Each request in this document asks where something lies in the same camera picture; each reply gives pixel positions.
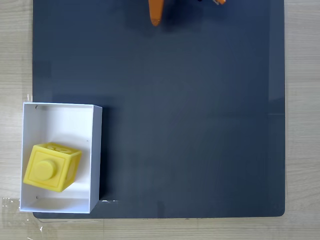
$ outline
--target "gray surface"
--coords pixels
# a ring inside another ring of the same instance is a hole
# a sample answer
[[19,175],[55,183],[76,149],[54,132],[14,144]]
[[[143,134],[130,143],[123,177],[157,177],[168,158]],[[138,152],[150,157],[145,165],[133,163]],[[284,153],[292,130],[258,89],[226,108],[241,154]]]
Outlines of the gray surface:
[[34,0],[33,101],[103,107],[101,201],[38,218],[280,216],[282,0]]

